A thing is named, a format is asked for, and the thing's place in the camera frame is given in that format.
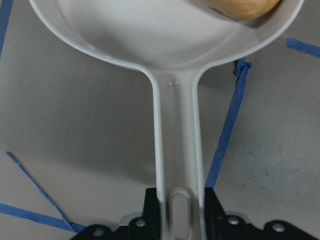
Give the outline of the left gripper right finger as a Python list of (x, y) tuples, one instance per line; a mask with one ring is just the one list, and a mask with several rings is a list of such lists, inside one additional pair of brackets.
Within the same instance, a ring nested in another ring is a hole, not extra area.
[(214, 190), (204, 189), (204, 218), (208, 240), (245, 240), (247, 225), (234, 214), (226, 214)]

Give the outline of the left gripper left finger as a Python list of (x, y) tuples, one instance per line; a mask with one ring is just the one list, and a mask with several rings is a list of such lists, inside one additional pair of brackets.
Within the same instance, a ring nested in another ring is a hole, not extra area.
[(132, 219), (128, 224), (129, 240), (160, 240), (161, 209), (156, 188), (145, 190), (142, 216)]

